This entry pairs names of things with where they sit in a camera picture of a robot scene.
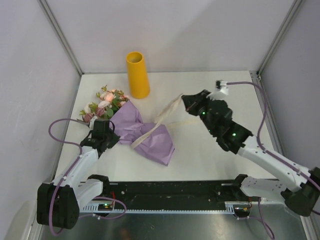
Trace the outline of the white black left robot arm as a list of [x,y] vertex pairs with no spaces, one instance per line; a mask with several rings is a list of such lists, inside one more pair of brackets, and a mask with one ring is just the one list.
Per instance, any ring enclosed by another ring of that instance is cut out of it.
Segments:
[[50,183],[42,183],[37,190],[36,220],[51,228],[72,229],[80,211],[94,198],[105,200],[110,196],[107,176],[92,174],[82,181],[101,155],[114,147],[120,137],[115,124],[106,119],[95,119],[92,129],[76,146],[79,154]]

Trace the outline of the cream ribbon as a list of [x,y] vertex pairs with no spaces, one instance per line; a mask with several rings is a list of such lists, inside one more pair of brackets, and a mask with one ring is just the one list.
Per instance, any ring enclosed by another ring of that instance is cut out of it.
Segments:
[[[139,138],[137,138],[132,144],[131,148],[135,149],[138,145],[140,145],[144,140],[146,140],[159,126],[163,124],[163,122],[173,113],[176,111],[178,106],[182,103],[182,94],[179,94],[176,98],[174,98],[168,105],[155,117],[154,123],[155,126],[149,130],[147,133],[143,134]],[[186,119],[182,121],[176,121],[167,124],[166,126],[169,129],[175,129],[177,127],[181,127],[183,125],[195,124],[198,121],[196,119]]]

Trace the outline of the purple pink wrapping paper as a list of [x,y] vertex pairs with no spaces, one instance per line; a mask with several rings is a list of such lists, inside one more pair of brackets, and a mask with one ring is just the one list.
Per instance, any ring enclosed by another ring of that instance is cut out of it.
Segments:
[[119,143],[128,145],[148,160],[167,166],[175,147],[167,127],[144,122],[131,101],[126,102],[110,119]]

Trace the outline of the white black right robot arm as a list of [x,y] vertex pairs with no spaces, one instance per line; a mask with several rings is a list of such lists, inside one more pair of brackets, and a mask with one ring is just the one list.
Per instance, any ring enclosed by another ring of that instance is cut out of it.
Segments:
[[301,166],[265,148],[250,130],[233,121],[228,104],[212,98],[212,95],[203,90],[181,98],[186,112],[201,119],[224,151],[252,161],[277,179],[274,186],[258,189],[256,182],[250,183],[249,177],[245,177],[230,188],[231,196],[237,201],[247,196],[284,201],[294,213],[310,216],[320,197],[320,169]]

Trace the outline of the pink artificial flower bunch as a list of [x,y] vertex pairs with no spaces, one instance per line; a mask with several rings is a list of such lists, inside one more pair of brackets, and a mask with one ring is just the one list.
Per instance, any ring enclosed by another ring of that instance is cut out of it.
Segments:
[[95,94],[98,103],[88,103],[79,113],[81,121],[88,124],[94,117],[110,120],[130,98],[121,89],[108,89],[107,85],[101,87],[101,91]]

